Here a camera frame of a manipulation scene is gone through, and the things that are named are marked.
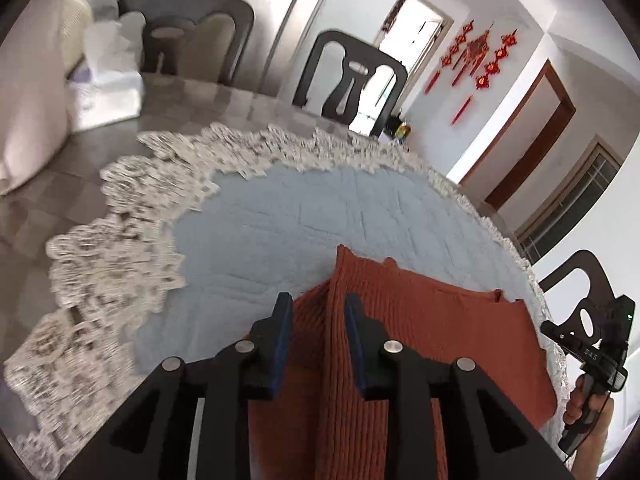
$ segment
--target lace flower pattern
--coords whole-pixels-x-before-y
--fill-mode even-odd
[[[131,345],[123,341],[150,313],[162,310],[169,290],[185,285],[179,272],[184,257],[175,249],[172,221],[199,210],[218,191],[210,180],[216,171],[249,179],[265,176],[280,162],[298,171],[351,166],[371,173],[379,168],[423,173],[441,196],[455,200],[483,225],[526,273],[538,303],[531,308],[534,323],[539,326],[549,318],[530,263],[449,180],[402,147],[361,136],[341,140],[321,130],[306,139],[277,126],[240,132],[218,123],[199,136],[145,132],[139,140],[154,158],[123,156],[100,172],[109,214],[47,243],[59,310],[43,316],[5,363],[7,384],[40,427],[12,442],[38,480],[57,478],[140,384]],[[540,346],[548,355],[559,406],[564,406],[569,393],[564,354],[541,336]],[[561,433],[560,416],[543,430],[549,442]]]

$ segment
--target folded clothing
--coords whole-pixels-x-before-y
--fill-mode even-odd
[[[382,480],[386,401],[364,402],[353,383],[344,295],[393,339],[437,361],[474,359],[536,428],[556,412],[546,354],[522,300],[473,292],[379,264],[338,247],[331,279],[298,298],[282,390],[250,404],[252,446],[264,480]],[[437,403],[439,478],[447,477]]]

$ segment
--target dining table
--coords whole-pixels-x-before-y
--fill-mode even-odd
[[[501,289],[536,327],[549,319],[512,241],[406,147],[254,92],[144,81],[138,118],[72,134],[0,203],[22,215],[4,249],[19,264],[5,284],[18,289],[3,307],[17,328],[3,348],[0,428],[38,480],[59,476],[166,357],[210,358],[279,292],[327,280],[339,244]],[[538,342],[558,396],[541,433],[555,445],[566,362]]]

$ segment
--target brown door frame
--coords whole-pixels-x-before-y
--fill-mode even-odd
[[[495,147],[495,145],[500,141],[500,138],[507,132],[510,128],[513,121],[520,114],[524,105],[529,101],[530,97],[533,95],[533,92],[538,87],[543,78],[549,81],[551,88],[553,88],[554,92],[558,96],[559,103],[556,111],[551,115],[550,119],[546,122],[545,126],[540,130],[540,133],[531,143],[525,154],[522,158],[516,162],[511,171],[507,173],[507,175],[500,181],[500,183],[495,187],[495,189],[489,193],[489,195],[484,199],[484,201],[492,206],[495,210],[500,209],[505,202],[509,199],[511,195],[513,195],[516,190],[522,185],[522,183],[527,179],[527,177],[536,169],[538,164],[545,158],[545,155],[549,152],[549,150],[556,143],[556,140],[559,139],[564,129],[571,121],[571,118],[575,114],[575,106],[569,97],[564,85],[560,81],[556,70],[554,70],[551,62],[547,59],[542,70],[536,79],[533,81],[533,84],[527,90],[527,93],[522,98],[522,101],[518,104],[516,109],[513,111],[513,114],[509,117],[504,126],[495,136],[494,140],[487,146],[487,148],[482,152],[482,155],[476,160],[476,163],[471,167],[469,171],[466,172],[466,175],[460,180],[460,184],[463,186],[469,180],[474,171],[482,164],[487,155],[491,152],[491,150]]]

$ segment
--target orange garment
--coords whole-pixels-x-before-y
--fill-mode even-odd
[[[265,480],[382,480],[386,401],[364,402],[353,383],[344,295],[357,292],[367,316],[423,357],[473,358],[536,428],[556,412],[546,354],[522,300],[472,292],[379,264],[338,247],[334,275],[294,303],[283,387],[250,404],[252,444]],[[434,411],[436,427],[439,411]],[[447,477],[436,430],[438,476]]]

